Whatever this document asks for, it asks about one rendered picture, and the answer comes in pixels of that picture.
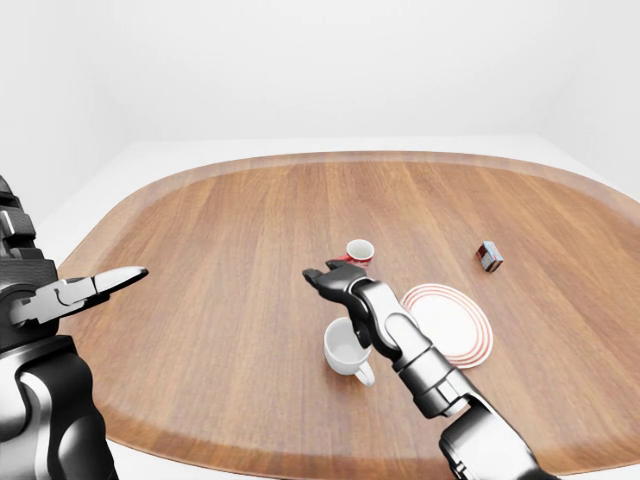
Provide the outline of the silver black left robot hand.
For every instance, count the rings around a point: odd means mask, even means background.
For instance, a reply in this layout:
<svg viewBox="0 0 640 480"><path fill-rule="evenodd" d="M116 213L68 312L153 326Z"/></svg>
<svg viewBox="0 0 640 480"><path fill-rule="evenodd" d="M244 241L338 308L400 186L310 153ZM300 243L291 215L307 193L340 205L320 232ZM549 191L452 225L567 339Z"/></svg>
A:
<svg viewBox="0 0 640 480"><path fill-rule="evenodd" d="M125 266L61 279L35 239L30 216L0 176L0 353L54 336L61 318L108 301L148 274Z"/></svg>

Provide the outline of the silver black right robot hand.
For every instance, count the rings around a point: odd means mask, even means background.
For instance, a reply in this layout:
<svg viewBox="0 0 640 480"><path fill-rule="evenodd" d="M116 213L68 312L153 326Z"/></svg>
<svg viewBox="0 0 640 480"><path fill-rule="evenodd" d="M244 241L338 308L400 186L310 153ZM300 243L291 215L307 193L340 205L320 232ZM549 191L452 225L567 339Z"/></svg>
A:
<svg viewBox="0 0 640 480"><path fill-rule="evenodd" d="M326 265L326 272L306 269L303 276L322 298L346 307L362 347L374 347L397 372L420 362L431 369L447 366L387 284L345 261L329 260Z"/></svg>

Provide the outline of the red mug with white inside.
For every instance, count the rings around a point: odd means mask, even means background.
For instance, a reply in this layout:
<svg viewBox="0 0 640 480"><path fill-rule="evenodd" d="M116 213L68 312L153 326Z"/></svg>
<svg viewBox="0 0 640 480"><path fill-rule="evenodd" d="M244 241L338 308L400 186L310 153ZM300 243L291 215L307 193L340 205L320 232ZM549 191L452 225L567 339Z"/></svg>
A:
<svg viewBox="0 0 640 480"><path fill-rule="evenodd" d="M345 246L345 252L329 259L326 264L343 262L367 270L375 255L374 245L365 239L353 239Z"/></svg>

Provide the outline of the white plate with red rings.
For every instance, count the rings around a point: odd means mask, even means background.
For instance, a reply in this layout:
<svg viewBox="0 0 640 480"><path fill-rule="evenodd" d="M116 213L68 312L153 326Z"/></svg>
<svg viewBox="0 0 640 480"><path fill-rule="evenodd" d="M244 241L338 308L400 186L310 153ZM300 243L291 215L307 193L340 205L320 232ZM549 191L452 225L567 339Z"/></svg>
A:
<svg viewBox="0 0 640 480"><path fill-rule="evenodd" d="M461 291L442 284L421 284L403 296L401 305L452 365L469 369L490 356L494 345L491 324L479 305Z"/></svg>

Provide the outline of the small printed box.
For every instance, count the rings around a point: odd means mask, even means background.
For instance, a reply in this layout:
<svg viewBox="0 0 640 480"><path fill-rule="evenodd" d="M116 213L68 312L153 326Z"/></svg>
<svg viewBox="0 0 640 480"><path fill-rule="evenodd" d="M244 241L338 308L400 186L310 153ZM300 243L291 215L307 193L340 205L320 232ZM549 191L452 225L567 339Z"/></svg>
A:
<svg viewBox="0 0 640 480"><path fill-rule="evenodd" d="M483 241L476 251L476 257L486 272L494 272L504 261L495 243L492 241Z"/></svg>

